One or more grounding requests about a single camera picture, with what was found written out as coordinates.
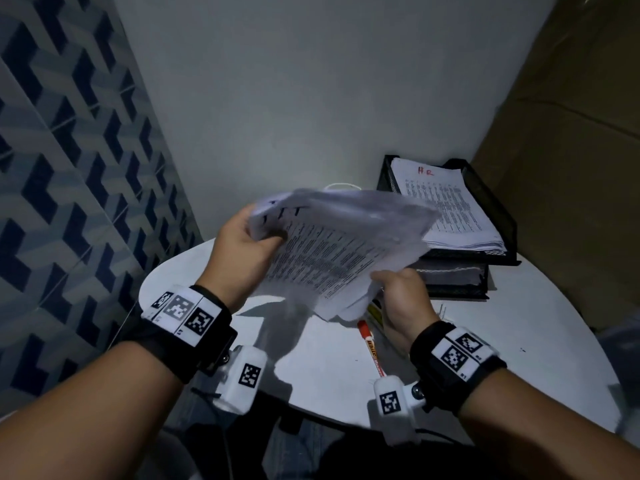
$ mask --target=paper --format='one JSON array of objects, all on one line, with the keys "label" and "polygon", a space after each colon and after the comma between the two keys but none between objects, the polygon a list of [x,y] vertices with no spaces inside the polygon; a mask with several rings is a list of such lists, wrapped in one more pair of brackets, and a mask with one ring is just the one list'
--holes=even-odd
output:
[{"label": "paper", "polygon": [[259,201],[251,236],[288,238],[257,292],[295,299],[325,320],[357,319],[380,288],[369,274],[425,254],[422,236],[438,216],[426,202],[378,191],[301,189]]},{"label": "paper", "polygon": [[437,249],[505,253],[504,242],[464,183],[460,170],[396,158],[391,170],[402,195],[430,202],[441,212],[424,241]]}]

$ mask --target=wristband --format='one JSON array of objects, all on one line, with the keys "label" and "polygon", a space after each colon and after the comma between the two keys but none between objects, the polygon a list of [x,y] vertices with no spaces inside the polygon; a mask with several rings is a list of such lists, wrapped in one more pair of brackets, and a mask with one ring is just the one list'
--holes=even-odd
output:
[{"label": "wristband", "polygon": [[139,343],[187,384],[201,370],[212,376],[237,332],[231,313],[199,285],[174,285],[141,314],[124,340]]},{"label": "wristband", "polygon": [[418,335],[410,358],[420,375],[427,403],[455,415],[480,382],[507,367],[497,350],[484,340],[444,321],[428,326]]}]

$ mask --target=white wall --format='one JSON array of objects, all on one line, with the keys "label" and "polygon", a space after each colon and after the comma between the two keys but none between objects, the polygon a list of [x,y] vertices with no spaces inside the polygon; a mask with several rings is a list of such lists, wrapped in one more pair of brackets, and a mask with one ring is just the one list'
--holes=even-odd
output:
[{"label": "white wall", "polygon": [[382,156],[471,159],[555,0],[116,0],[204,238]]}]

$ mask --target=red marker cap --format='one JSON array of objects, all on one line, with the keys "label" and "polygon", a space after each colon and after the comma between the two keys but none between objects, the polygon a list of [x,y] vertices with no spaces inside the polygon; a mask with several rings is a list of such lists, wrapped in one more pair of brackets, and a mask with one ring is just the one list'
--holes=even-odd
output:
[{"label": "red marker cap", "polygon": [[371,334],[371,330],[369,330],[369,325],[367,325],[367,322],[365,322],[364,320],[360,320],[358,322],[358,330],[360,330],[360,334],[362,335],[363,339],[366,339],[367,337],[373,337],[373,335]]}]

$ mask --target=qr code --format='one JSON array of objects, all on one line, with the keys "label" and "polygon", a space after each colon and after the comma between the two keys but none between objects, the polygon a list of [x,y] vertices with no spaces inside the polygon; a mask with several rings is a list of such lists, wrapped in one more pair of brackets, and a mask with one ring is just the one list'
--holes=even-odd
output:
[{"label": "qr code", "polygon": [[251,365],[250,363],[245,363],[238,383],[247,387],[255,387],[258,382],[258,376],[260,375],[261,370],[262,369],[260,367],[256,367],[255,365]]},{"label": "qr code", "polygon": [[440,357],[441,361],[448,364],[454,371],[459,371],[468,359],[468,356],[460,352],[454,346],[448,348],[446,352]]},{"label": "qr code", "polygon": [[465,350],[468,350],[471,353],[475,352],[480,347],[482,347],[482,342],[480,342],[470,333],[465,333],[464,335],[460,335],[456,339],[456,342],[459,343]]},{"label": "qr code", "polygon": [[400,411],[400,401],[396,391],[380,394],[380,406],[383,414],[391,414]]},{"label": "qr code", "polygon": [[173,293],[171,291],[165,291],[164,295],[162,295],[160,298],[155,300],[153,304],[151,304],[151,307],[155,308],[156,310],[159,310],[164,306],[167,300],[169,300],[169,298],[171,298],[172,296],[173,296]]},{"label": "qr code", "polygon": [[177,294],[163,310],[163,313],[169,315],[171,318],[175,318],[176,320],[182,320],[184,314],[187,313],[192,306],[192,302]]},{"label": "qr code", "polygon": [[201,308],[196,308],[191,316],[187,318],[184,326],[202,336],[202,334],[208,329],[211,322],[213,322],[213,317],[211,315]]}]

